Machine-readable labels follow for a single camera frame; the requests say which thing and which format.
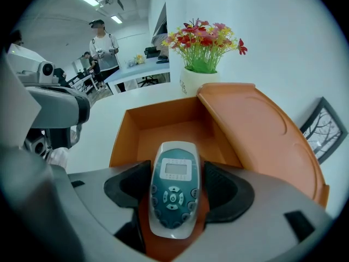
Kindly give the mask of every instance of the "orange lid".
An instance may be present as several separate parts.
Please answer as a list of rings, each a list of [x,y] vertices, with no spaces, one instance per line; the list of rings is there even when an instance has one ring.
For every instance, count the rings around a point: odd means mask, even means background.
[[[197,96],[245,169],[285,180],[326,206],[329,187],[307,140],[254,84],[204,84]]]

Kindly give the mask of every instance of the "person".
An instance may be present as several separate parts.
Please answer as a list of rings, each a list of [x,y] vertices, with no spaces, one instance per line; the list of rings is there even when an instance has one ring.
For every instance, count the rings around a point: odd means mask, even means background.
[[[88,68],[88,70],[93,70],[94,71],[94,76],[98,82],[99,88],[102,88],[104,82],[103,82],[103,78],[100,72],[100,68],[99,68],[99,64],[97,60],[94,60],[93,57],[91,56],[91,54],[86,51],[83,56],[83,58],[88,59],[89,64],[91,65],[91,67]]]
[[[92,24],[91,28],[96,36],[90,41],[89,50],[92,58],[95,61],[98,60],[102,80],[105,81],[110,75],[119,69],[116,57],[116,54],[119,53],[119,45],[114,35],[105,32],[103,20],[94,20],[90,22],[90,24]],[[117,86],[121,92],[126,91],[123,82]]]
[[[58,77],[58,83],[63,87],[70,87],[65,78],[67,77],[66,72],[62,68],[56,68],[53,70],[53,75]]]
[[[8,52],[10,49],[11,44],[15,44],[17,46],[21,46],[23,44],[22,42],[22,34],[19,30],[14,30],[9,38],[7,39],[6,45],[5,45],[5,51]]]

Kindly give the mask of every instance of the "flower pot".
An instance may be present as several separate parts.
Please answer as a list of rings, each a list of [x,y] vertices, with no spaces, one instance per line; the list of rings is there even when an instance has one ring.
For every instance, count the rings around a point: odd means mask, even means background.
[[[196,91],[203,84],[209,82],[219,82],[220,76],[219,73],[214,74],[202,74],[189,71],[185,68],[182,69],[180,74],[180,88],[184,94],[188,97],[196,96]]]

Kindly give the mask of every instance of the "black rubber pad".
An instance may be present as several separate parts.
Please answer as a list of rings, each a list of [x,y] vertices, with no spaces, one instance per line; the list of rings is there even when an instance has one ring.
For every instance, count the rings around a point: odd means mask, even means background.
[[[78,186],[82,186],[84,185],[85,183],[83,181],[73,181],[71,183],[71,185],[75,188],[75,187],[78,187]]]
[[[119,207],[137,208],[151,185],[151,162],[144,161],[104,183],[104,193]]]
[[[204,175],[210,208],[205,223],[234,221],[252,205],[255,191],[248,181],[211,162],[204,163]]]
[[[297,236],[299,242],[305,240],[311,233],[315,231],[315,228],[307,220],[305,215],[301,211],[293,211],[285,213],[288,223],[290,224],[293,232]]]

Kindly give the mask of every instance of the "cap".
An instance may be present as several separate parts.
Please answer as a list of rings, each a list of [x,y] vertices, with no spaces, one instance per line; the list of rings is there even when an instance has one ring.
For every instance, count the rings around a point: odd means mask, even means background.
[[[91,25],[91,28],[93,28],[93,26],[95,26],[97,24],[104,24],[104,21],[103,20],[94,20],[94,21],[91,21],[89,23],[89,25]]]

